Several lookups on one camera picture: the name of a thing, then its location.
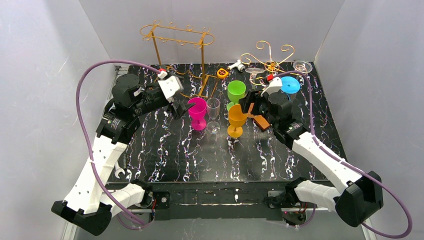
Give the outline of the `blue plastic wine glass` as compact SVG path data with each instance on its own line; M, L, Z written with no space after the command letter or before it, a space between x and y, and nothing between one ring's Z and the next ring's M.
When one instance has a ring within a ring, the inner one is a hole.
M299 81L291 76L284 76L281 78L281 81L281 91L288 96L290 101L293 101L296 98L297 93L301 89Z

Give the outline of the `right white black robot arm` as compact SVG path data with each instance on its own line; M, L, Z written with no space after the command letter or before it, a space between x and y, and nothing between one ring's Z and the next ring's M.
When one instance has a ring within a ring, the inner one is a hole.
M345 160L335 160L331 149L293 117L292 102L286 94L249 90L238 102L244 114L264 117L279 142L308 160L332 184L299 177L288 183L279 196L268 197L270 204L313 203L335 211L351 227L357 227L384 206L383 189L378 185L381 177L374 171L365 177L347 167Z

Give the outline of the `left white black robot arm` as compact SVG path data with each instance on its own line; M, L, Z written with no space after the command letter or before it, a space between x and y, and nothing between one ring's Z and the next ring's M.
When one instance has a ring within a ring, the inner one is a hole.
M172 73L146 85L135 74L118 77L96 129L91 154L71 191L53 203L52 212L98 236L114 216L142 203L152 191L144 181L133 180L113 192L104 191L103 187L140 127L141 116L166 107L179 119L191 108L190 104L175 102L183 89L180 79Z

